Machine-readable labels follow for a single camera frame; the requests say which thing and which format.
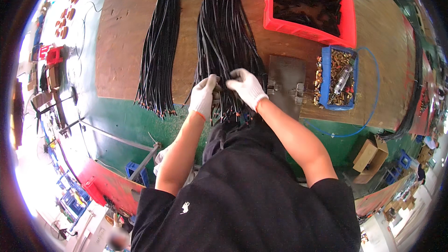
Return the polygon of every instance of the red crate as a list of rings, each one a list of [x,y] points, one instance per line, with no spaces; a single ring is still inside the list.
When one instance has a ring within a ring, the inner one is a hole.
[[[339,24],[340,37],[302,24],[274,19],[274,0],[264,0],[264,2],[266,7],[264,8],[263,26],[267,30],[292,34],[327,45],[342,45],[348,48],[356,47],[356,15],[353,0],[342,0],[340,3],[340,12],[342,14]]]

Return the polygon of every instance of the workbench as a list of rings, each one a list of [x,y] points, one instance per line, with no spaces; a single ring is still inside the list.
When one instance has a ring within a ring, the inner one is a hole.
[[[96,47],[97,94],[104,98],[133,100],[137,91],[143,42],[157,0],[105,0]],[[174,103],[181,104],[191,89],[197,64],[196,27],[202,0],[181,0],[179,39],[172,73]],[[375,101],[377,80],[372,57],[359,54],[355,108],[349,111],[319,109],[312,104],[316,57],[325,45],[263,28],[264,0],[242,0],[258,52],[265,66],[269,55],[305,62],[305,101],[300,117],[363,125]],[[381,75],[378,104],[369,126],[396,129],[406,113],[413,85],[415,50],[412,29],[393,0],[354,0],[357,46],[376,56]]]

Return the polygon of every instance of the glove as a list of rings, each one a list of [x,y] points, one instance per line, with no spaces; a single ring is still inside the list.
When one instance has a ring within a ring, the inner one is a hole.
[[[268,98],[264,93],[260,82],[252,73],[244,68],[238,68],[230,73],[235,80],[228,80],[226,85],[232,91],[236,91],[241,99],[249,105],[252,110],[257,112],[257,104],[263,98]]]
[[[210,76],[193,87],[188,112],[196,111],[203,116],[206,121],[207,119],[210,119],[211,103],[213,102],[212,93],[218,81],[219,77],[215,74],[210,74]]]

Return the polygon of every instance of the cable bundle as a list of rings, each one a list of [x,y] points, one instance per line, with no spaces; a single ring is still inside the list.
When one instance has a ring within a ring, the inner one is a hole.
[[[230,72],[245,68],[259,77],[266,91],[267,74],[257,53],[255,40],[244,13],[241,0],[203,0],[198,18],[198,66],[194,84],[210,74],[221,77],[219,99],[213,102],[212,118],[248,121],[250,110],[225,87],[232,79]]]
[[[172,64],[179,34],[180,0],[157,0],[143,44],[140,81],[134,104],[164,119],[176,115],[172,103]]]
[[[384,131],[382,133],[378,133],[377,137],[382,141],[389,141],[394,139],[400,139],[405,136],[412,127],[412,123],[414,121],[415,111],[417,110],[418,101],[420,100],[420,96],[422,94],[422,83],[423,83],[423,48],[422,43],[420,41],[420,37],[415,35],[415,80],[414,87],[412,91],[412,97],[409,102],[408,110],[406,111],[406,115],[403,117],[403,120],[400,123],[396,132],[388,132]]]

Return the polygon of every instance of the person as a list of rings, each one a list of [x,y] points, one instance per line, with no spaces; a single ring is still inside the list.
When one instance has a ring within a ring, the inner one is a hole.
[[[250,125],[214,126],[201,169],[182,187],[219,78],[212,74],[193,88],[155,188],[141,191],[131,251],[358,252],[353,192],[338,180],[323,144],[269,101],[250,72],[237,69],[231,76],[227,88],[258,114]],[[308,187],[297,182],[285,150]]]
[[[420,185],[425,185],[425,181],[426,181],[425,170],[422,168],[422,164],[419,164],[417,169],[417,182],[420,183]]]
[[[444,100],[445,99],[445,91],[447,91],[448,89],[446,87],[443,87],[442,85],[439,85],[438,89],[439,89],[439,99]]]
[[[119,218],[118,213],[113,215],[113,227],[106,241],[110,249],[114,251],[122,251],[128,249],[130,245],[130,234],[133,226],[126,218]]]
[[[425,136],[423,143],[425,143],[431,150],[439,148],[439,142],[434,140],[432,136]]]

